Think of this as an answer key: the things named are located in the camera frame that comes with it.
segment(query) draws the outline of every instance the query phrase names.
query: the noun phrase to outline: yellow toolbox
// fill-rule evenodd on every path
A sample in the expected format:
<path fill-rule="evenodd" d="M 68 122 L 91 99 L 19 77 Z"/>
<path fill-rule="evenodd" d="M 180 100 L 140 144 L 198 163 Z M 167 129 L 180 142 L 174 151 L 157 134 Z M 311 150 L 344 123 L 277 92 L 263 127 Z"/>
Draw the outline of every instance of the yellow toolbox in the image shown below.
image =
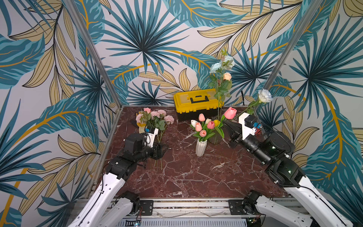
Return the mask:
<path fill-rule="evenodd" d="M 218 115 L 218 100 L 214 97 L 216 90 L 205 89 L 178 92 L 174 95 L 174 104 L 179 121 L 198 120 L 199 114 L 207 118 Z"/>

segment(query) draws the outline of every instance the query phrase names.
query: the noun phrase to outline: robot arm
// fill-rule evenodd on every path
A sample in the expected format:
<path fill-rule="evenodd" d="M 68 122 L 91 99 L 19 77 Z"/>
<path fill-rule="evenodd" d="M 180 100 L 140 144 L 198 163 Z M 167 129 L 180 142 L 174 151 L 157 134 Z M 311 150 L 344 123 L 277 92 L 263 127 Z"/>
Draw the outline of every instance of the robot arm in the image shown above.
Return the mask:
<path fill-rule="evenodd" d="M 251 190 L 241 206 L 242 213 L 259 212 L 288 225 L 299 227 L 352 227 L 353 224 L 341 215 L 323 195 L 313 186 L 304 171 L 289 157 L 295 146 L 281 132 L 273 132 L 260 142 L 254 134 L 257 118 L 243 113 L 238 123 L 224 122 L 231 137 L 231 147 L 242 144 L 262 164 L 269 165 L 265 172 L 278 186 L 283 187 L 296 198 L 310 215 L 296 213 L 284 206 L 270 201 L 262 194 Z"/>
<path fill-rule="evenodd" d="M 109 162 L 106 173 L 102 176 L 102 181 L 95 193 L 68 227 L 116 226 L 126 215 L 136 214 L 139 211 L 139 196 L 128 191 L 102 218 L 116 193 L 136 170 L 138 163 L 146 161 L 148 158 L 160 159 L 164 155 L 160 144 L 153 145 L 154 138 L 155 135 L 150 135 L 150 133 L 146 136 L 135 133 L 125 139 L 122 154 Z"/>

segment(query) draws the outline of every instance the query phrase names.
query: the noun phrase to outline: glass vase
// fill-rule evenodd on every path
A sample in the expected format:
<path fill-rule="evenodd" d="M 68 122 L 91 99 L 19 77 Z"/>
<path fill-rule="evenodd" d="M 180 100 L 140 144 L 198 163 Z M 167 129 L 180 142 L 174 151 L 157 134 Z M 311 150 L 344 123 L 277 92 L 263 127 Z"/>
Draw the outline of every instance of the glass vase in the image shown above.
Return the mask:
<path fill-rule="evenodd" d="M 218 116 L 215 116 L 212 118 L 212 121 L 218 119 Z M 213 136 L 211 136 L 208 141 L 212 144 L 219 144 L 220 142 L 222 142 L 222 136 L 216 131 L 213 131 L 215 134 Z"/>

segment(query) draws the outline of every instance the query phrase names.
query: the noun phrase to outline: palm leaf pattern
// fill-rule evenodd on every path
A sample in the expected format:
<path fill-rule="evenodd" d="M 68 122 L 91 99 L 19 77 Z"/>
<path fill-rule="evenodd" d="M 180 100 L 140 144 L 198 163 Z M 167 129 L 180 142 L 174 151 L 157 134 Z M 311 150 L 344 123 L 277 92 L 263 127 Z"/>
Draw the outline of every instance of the palm leaf pattern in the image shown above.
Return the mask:
<path fill-rule="evenodd" d="M 48 17 L 49 13 L 47 13 L 47 11 L 49 12 L 49 10 L 45 10 L 41 5 L 40 2 L 37 0 L 17 0 L 17 1 L 13 1 L 13 0 L 8 0 L 10 5 L 15 9 L 15 11 L 21 16 L 21 18 L 24 19 L 24 21 L 30 26 L 31 24 L 29 23 L 29 19 L 26 19 L 25 16 L 23 15 L 23 11 L 26 11 L 28 13 L 28 15 L 30 15 L 32 17 L 32 19 L 37 22 L 37 24 L 39 26 L 40 23 L 38 22 L 38 20 L 36 19 L 36 17 L 32 14 L 31 10 L 33 10 L 49 27 L 50 24 L 48 23 L 48 21 L 45 19 L 43 14 L 46 14 Z M 49 4 L 46 0 L 42 0 L 51 10 L 51 12 L 56 12 L 56 10 L 52 7 L 51 4 Z M 6 4 L 4 2 L 4 0 L 0 0 L 0 10 L 3 13 L 4 19 L 5 19 L 5 23 L 6 26 L 8 28 L 8 36 L 10 36 L 11 32 L 12 32 L 12 25 L 11 25 L 11 20 L 10 20 L 10 14 L 9 12 L 11 12 L 11 9 L 7 9 Z"/>
<path fill-rule="evenodd" d="M 280 116 L 283 114 L 285 109 L 282 105 L 276 107 L 276 101 L 272 105 L 271 102 L 264 104 L 263 106 L 259 106 L 257 108 L 257 115 L 266 131 L 266 133 L 271 134 L 275 130 L 273 129 L 274 126 L 281 124 L 286 119 L 280 119 Z"/>
<path fill-rule="evenodd" d="M 83 68 L 77 65 L 77 68 L 81 71 L 78 72 L 71 69 L 76 76 L 69 75 L 80 82 L 83 85 L 68 84 L 69 86 L 81 88 L 81 90 L 75 92 L 72 97 L 79 96 L 79 98 L 84 98 L 89 108 L 93 113 L 98 113 L 98 119 L 101 120 L 100 110 L 102 117 L 105 118 L 104 106 L 107 102 L 110 102 L 109 96 L 105 91 L 104 81 L 96 67 L 93 63 L 92 58 L 86 60 L 87 66 L 85 66 L 81 61 L 80 64 Z"/>
<path fill-rule="evenodd" d="M 133 88 L 129 88 L 132 92 L 130 92 L 129 103 L 132 105 L 166 105 L 174 103 L 173 100 L 168 99 L 159 99 L 157 96 L 160 85 L 155 89 L 152 90 L 151 81 L 148 82 L 148 91 L 145 89 L 145 81 L 142 82 L 142 89 L 137 87 L 134 82 L 132 83 L 137 90 Z"/>
<path fill-rule="evenodd" d="M 319 100 L 322 102 L 324 112 L 327 112 L 324 95 L 327 96 L 334 104 L 334 107 L 339 110 L 338 103 L 330 91 L 357 97 L 356 95 L 338 88 L 334 84 L 363 88 L 363 85 L 361 84 L 345 81 L 347 78 L 363 77 L 361 72 L 357 72 L 363 69 L 362 66 L 354 68 L 347 67 L 347 65 L 363 59 L 363 56 L 354 57 L 355 54 L 363 49 L 363 28 L 355 31 L 363 18 L 360 18 L 352 26 L 348 26 L 350 21 L 350 19 L 348 19 L 343 27 L 337 31 L 339 17 L 340 16 L 338 16 L 337 22 L 329 37 L 329 23 L 327 23 L 320 44 L 318 44 L 317 34 L 314 33 L 314 48 L 312 53 L 308 42 L 305 42 L 306 53 L 303 53 L 300 49 L 297 50 L 302 58 L 303 65 L 301 65 L 298 60 L 294 59 L 297 67 L 290 66 L 295 72 L 306 78 L 305 82 L 291 98 L 301 94 L 295 105 L 295 108 L 297 108 L 304 96 L 306 96 L 307 102 L 302 105 L 300 110 L 303 110 L 306 104 L 309 103 L 309 117 L 313 99 L 318 116 Z"/>
<path fill-rule="evenodd" d="M 61 197 L 61 200 L 53 199 L 51 197 L 44 197 L 42 196 L 43 201 L 50 205 L 50 206 L 62 206 L 54 211 L 46 211 L 41 208 L 37 208 L 38 213 L 41 216 L 49 217 L 44 222 L 37 225 L 37 227 L 41 227 L 46 225 L 47 223 L 51 222 L 48 227 L 64 227 L 67 224 L 68 218 L 70 216 L 70 212 L 73 209 L 77 199 L 79 199 L 81 196 L 83 196 L 86 193 L 86 190 L 88 188 L 88 185 L 90 181 L 87 181 L 89 174 L 86 176 L 84 174 L 81 178 L 81 181 L 79 182 L 77 188 L 74 191 L 74 194 L 68 198 L 68 196 L 65 194 L 63 189 L 59 186 L 57 183 L 57 188 L 59 195 Z"/>
<path fill-rule="evenodd" d="M 2 123 L 4 122 L 4 115 L 6 111 L 6 106 L 8 104 L 10 91 L 8 92 L 8 95 L 5 99 L 5 102 L 3 104 L 3 107 L 0 111 L 0 127 Z M 27 199 L 27 197 L 22 193 L 19 189 L 14 187 L 11 184 L 8 184 L 8 182 L 13 181 L 42 181 L 43 179 L 39 176 L 33 175 L 33 174 L 11 174 L 11 172 L 23 169 L 23 168 L 34 168 L 39 170 L 44 170 L 44 167 L 41 164 L 38 163 L 28 163 L 31 159 L 40 156 L 45 153 L 49 153 L 50 151 L 42 151 L 38 152 L 36 154 L 32 154 L 29 156 L 24 157 L 24 155 L 31 151 L 32 149 L 36 148 L 37 146 L 41 145 L 47 140 L 41 140 L 39 142 L 33 143 L 31 145 L 28 145 L 25 147 L 26 144 L 28 144 L 32 139 L 39 136 L 40 132 L 34 133 L 27 138 L 25 138 L 20 143 L 17 143 L 19 141 L 20 136 L 31 126 L 34 124 L 34 121 L 29 122 L 28 124 L 21 127 L 15 134 L 10 137 L 12 134 L 12 131 L 14 129 L 14 125 L 16 122 L 16 119 L 19 114 L 19 107 L 20 102 L 18 104 L 18 107 L 16 109 L 16 112 L 14 113 L 14 116 L 9 121 L 8 125 L 5 126 L 3 133 L 0 136 L 0 191 L 21 197 Z"/>
<path fill-rule="evenodd" d="M 238 91 L 240 93 L 243 89 L 246 89 L 244 94 L 249 91 L 249 95 L 252 95 L 256 81 L 261 83 L 260 80 L 266 80 L 269 76 L 272 68 L 277 62 L 277 54 L 274 54 L 269 58 L 267 53 L 261 58 L 260 47 L 258 47 L 257 58 L 254 59 L 253 50 L 251 48 L 251 60 L 249 59 L 245 48 L 242 45 L 242 54 L 238 52 L 241 62 L 236 61 L 236 65 L 230 70 L 232 75 L 232 90 L 231 93 Z"/>
<path fill-rule="evenodd" d="M 159 18 L 159 12 L 161 7 L 161 0 L 158 0 L 156 7 L 154 8 L 154 1 L 150 1 L 149 13 L 146 15 L 147 1 L 144 0 L 142 3 L 142 13 L 140 11 L 139 1 L 134 1 L 135 12 L 132 11 L 128 1 L 126 3 L 127 12 L 125 12 L 122 7 L 115 1 L 112 0 L 118 10 L 120 11 L 120 16 L 117 13 L 111 11 L 107 6 L 105 6 L 109 12 L 115 17 L 117 22 L 121 27 L 113 24 L 112 22 L 102 20 L 108 26 L 114 28 L 120 35 L 104 30 L 105 34 L 108 34 L 117 40 L 102 40 L 103 42 L 110 42 L 118 44 L 124 47 L 121 48 L 107 48 L 108 50 L 120 51 L 111 56 L 121 56 L 126 54 L 142 54 L 145 71 L 147 71 L 148 63 L 151 64 L 154 72 L 157 74 L 158 70 L 156 63 L 160 65 L 161 71 L 164 72 L 163 64 L 173 68 L 167 61 L 169 60 L 177 63 L 171 57 L 180 58 L 178 55 L 172 53 L 171 51 L 183 52 L 183 49 L 177 47 L 170 47 L 169 45 L 175 44 L 176 42 L 182 40 L 170 40 L 172 37 L 180 34 L 182 31 L 170 34 L 175 28 L 180 26 L 183 22 L 175 22 L 176 18 L 172 19 L 168 24 L 162 26 L 166 17 L 169 14 L 167 11 L 161 18 Z"/>

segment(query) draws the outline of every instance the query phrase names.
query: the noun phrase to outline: pink carnation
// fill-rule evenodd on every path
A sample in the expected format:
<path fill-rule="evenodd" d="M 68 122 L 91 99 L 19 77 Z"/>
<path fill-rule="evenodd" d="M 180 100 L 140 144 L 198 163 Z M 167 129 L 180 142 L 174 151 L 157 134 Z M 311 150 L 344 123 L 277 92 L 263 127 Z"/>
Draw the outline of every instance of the pink carnation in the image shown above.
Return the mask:
<path fill-rule="evenodd" d="M 166 111 L 165 110 L 158 110 L 158 113 L 166 116 Z"/>
<path fill-rule="evenodd" d="M 171 116 L 171 115 L 165 116 L 165 117 L 164 117 L 164 120 L 165 120 L 165 122 L 166 122 L 167 124 L 173 124 L 173 123 L 174 123 L 174 118 L 173 118 L 173 116 Z"/>
<path fill-rule="evenodd" d="M 141 118 L 142 118 L 142 116 L 143 116 L 144 114 L 142 114 L 142 113 L 140 113 L 140 114 L 138 114 L 137 116 L 136 116 L 136 122 L 137 123 L 141 123 Z"/>
<path fill-rule="evenodd" d="M 160 118 L 160 113 L 157 111 L 151 111 L 151 117 L 159 117 Z"/>

